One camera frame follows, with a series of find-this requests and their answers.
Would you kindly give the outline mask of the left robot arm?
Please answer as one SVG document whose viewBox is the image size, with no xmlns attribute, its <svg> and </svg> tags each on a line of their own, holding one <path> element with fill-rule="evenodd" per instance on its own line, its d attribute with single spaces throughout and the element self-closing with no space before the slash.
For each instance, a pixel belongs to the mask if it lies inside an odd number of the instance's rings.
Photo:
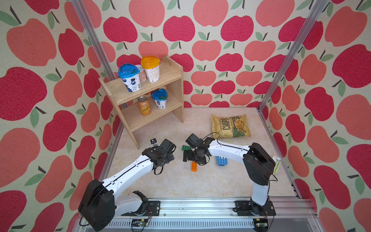
<svg viewBox="0 0 371 232">
<path fill-rule="evenodd" d="M 88 184 L 78 211 L 94 231 L 101 231 L 114 217 L 124 214 L 152 216 L 148 198 L 140 191 L 134 191 L 119 200 L 121 194 L 139 178 L 151 171 L 156 175 L 158 167 L 163 168 L 174 160 L 174 143 L 164 139 L 158 146 L 157 141 L 152 139 L 151 144 L 152 147 L 145 149 L 141 156 L 119 173 L 102 181 L 94 179 Z"/>
</svg>

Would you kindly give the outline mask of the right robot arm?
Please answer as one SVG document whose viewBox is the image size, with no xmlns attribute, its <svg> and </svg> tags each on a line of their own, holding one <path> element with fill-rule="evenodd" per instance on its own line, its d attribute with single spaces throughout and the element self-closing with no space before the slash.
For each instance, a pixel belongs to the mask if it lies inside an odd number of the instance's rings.
<svg viewBox="0 0 371 232">
<path fill-rule="evenodd" d="M 233 145 L 219 142 L 215 138 L 199 138 L 191 134 L 185 141 L 191 150 L 186 151 L 183 161 L 193 161 L 198 165 L 207 164 L 210 156 L 224 157 L 245 165 L 253 181 L 251 202 L 265 206 L 268 201 L 270 177 L 273 176 L 275 161 L 258 143 L 249 146 Z"/>
</svg>

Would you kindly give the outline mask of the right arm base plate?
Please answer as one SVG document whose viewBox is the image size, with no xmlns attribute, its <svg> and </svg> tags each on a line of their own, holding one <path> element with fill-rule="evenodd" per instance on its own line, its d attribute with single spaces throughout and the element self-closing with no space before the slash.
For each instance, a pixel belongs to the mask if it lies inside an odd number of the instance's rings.
<svg viewBox="0 0 371 232">
<path fill-rule="evenodd" d="M 267 200 L 264 206 L 253 201 L 235 201 L 235 207 L 232 209 L 238 216 L 268 217 L 276 216 L 275 208 L 270 200 Z"/>
</svg>

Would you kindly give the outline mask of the light blue lego brick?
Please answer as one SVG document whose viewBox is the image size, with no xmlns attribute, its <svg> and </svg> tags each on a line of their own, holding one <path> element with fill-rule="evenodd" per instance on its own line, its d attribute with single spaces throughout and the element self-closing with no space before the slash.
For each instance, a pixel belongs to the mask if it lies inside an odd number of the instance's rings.
<svg viewBox="0 0 371 232">
<path fill-rule="evenodd" d="M 216 162 L 218 166 L 226 166 L 228 164 L 228 159 L 225 157 L 217 156 Z"/>
</svg>

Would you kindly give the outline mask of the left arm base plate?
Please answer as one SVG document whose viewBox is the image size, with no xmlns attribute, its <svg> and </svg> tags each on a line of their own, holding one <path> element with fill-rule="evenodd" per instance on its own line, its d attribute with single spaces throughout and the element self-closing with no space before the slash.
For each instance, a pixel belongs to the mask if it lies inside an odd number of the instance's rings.
<svg viewBox="0 0 371 232">
<path fill-rule="evenodd" d="M 160 205 L 161 201 L 148 201 L 144 206 L 140 206 L 138 211 L 130 212 L 124 214 L 125 216 L 138 216 L 138 217 L 148 217 L 152 216 L 159 216 L 160 213 Z"/>
</svg>

